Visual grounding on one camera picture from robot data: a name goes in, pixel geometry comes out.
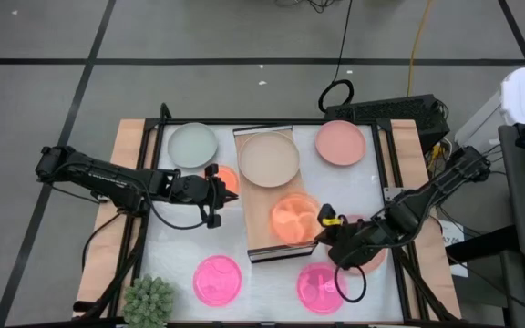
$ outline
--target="beige plate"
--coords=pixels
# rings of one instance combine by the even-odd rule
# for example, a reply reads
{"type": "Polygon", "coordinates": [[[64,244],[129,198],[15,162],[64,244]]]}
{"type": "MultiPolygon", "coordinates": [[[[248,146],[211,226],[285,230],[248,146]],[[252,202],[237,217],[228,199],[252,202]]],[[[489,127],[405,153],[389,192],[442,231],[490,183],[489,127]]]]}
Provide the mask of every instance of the beige plate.
{"type": "Polygon", "coordinates": [[[278,187],[299,171],[299,150],[281,133],[257,133],[242,146],[238,166],[250,182],[261,187],[278,187]]]}

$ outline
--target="succulent plant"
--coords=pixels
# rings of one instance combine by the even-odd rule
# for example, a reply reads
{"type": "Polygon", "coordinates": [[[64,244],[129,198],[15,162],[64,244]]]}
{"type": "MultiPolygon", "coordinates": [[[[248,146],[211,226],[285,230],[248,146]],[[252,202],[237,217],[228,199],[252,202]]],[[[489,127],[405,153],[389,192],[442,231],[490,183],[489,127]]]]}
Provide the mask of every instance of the succulent plant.
{"type": "Polygon", "coordinates": [[[145,275],[125,290],[123,316],[129,328],[162,328],[171,315],[173,289],[161,278],[145,275]]]}

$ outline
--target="magenta petri dish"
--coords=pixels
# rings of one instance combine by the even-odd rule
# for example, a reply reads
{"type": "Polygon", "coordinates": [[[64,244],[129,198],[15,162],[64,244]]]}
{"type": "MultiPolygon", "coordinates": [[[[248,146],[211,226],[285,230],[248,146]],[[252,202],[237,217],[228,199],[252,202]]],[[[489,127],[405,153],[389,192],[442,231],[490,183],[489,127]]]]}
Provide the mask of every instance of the magenta petri dish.
{"type": "MultiPolygon", "coordinates": [[[[335,288],[334,271],[334,265],[320,262],[307,265],[299,273],[297,296],[307,310],[317,314],[331,314],[344,304],[335,288]]],[[[345,293],[347,289],[341,274],[338,275],[337,282],[345,293]]]]}
{"type": "Polygon", "coordinates": [[[193,290],[198,299],[209,306],[227,305],[236,298],[241,287],[241,269],[228,256],[207,258],[193,274],[193,290]]]}

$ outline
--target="white plate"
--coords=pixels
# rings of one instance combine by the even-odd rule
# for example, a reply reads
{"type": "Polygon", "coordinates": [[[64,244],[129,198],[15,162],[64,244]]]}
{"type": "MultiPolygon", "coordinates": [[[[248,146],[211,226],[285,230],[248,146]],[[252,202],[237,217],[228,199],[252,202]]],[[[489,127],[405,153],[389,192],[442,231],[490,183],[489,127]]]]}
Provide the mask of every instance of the white plate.
{"type": "Polygon", "coordinates": [[[179,127],[168,141],[171,161],[181,168],[197,168],[216,154],[218,139],[208,126],[188,123],[179,127]]]}
{"type": "Polygon", "coordinates": [[[261,187],[278,187],[299,171],[299,150],[281,133],[257,133],[242,146],[238,166],[250,182],[261,187]]]}

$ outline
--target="translucent orange bowl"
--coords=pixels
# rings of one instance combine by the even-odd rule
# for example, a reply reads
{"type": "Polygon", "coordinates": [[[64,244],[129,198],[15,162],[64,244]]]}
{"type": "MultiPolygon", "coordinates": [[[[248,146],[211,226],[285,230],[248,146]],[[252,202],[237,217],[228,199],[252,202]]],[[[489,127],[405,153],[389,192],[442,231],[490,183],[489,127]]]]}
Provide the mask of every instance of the translucent orange bowl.
{"type": "Polygon", "coordinates": [[[287,195],[271,209],[271,231],[285,245],[310,244],[323,229],[317,221],[319,209],[319,203],[309,195],[287,195]]]}

